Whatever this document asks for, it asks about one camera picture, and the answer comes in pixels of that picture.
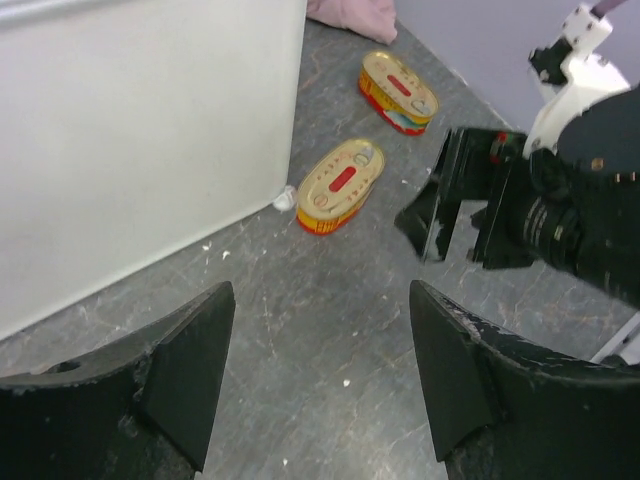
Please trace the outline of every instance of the pink bag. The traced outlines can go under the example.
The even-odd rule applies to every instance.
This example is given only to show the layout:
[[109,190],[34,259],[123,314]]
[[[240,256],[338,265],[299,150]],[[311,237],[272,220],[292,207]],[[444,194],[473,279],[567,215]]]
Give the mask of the pink bag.
[[308,0],[307,17],[386,45],[398,35],[393,0]]

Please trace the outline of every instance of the oval can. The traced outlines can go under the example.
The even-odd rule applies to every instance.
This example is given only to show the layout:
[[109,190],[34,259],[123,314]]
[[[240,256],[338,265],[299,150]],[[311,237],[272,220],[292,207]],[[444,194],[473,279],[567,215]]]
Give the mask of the oval can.
[[407,135],[424,133],[439,108],[435,94],[420,77],[387,52],[364,57],[358,86],[373,108]]
[[382,173],[382,150],[363,138],[328,153],[298,189],[298,223],[316,235],[335,232],[360,210]]

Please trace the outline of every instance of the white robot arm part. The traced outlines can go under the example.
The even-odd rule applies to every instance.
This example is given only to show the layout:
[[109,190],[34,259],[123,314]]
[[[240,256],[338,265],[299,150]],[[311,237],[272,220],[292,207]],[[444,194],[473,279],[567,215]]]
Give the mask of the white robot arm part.
[[549,82],[548,70],[532,69],[547,104],[538,113],[527,138],[523,152],[525,158],[540,148],[556,153],[558,137],[573,118],[594,103],[630,89],[620,71],[594,53],[613,31],[604,15],[624,1],[603,0],[594,8],[581,4],[567,17],[560,40],[556,43],[556,46],[562,43],[568,50],[559,65],[565,77],[561,85]]

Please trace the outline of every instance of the floor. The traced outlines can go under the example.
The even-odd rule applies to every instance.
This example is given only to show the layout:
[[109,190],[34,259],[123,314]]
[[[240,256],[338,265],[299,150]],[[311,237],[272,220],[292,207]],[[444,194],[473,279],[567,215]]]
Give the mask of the floor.
[[[338,142],[366,136],[387,167],[364,209],[317,238],[268,208],[0,343],[0,374],[40,369],[104,345],[231,280],[238,307],[201,479],[445,479],[434,460],[409,325],[411,280],[525,337],[591,357],[632,315],[541,265],[488,273],[464,260],[464,217],[451,257],[414,258],[395,214],[427,178],[446,129],[500,121],[400,27],[391,51],[433,87],[441,111],[421,137],[388,126],[358,94],[377,48],[308,23],[290,183]],[[465,215],[473,211],[467,209]]]

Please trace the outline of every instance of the can lid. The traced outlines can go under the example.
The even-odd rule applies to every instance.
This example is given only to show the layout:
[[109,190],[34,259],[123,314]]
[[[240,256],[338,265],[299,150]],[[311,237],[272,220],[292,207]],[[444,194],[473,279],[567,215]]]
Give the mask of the can lid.
[[365,198],[384,163],[382,150],[369,140],[347,140],[303,180],[298,190],[299,207],[318,220],[339,217]]
[[362,66],[391,99],[416,117],[431,118],[438,111],[438,99],[422,79],[390,53],[367,54]]

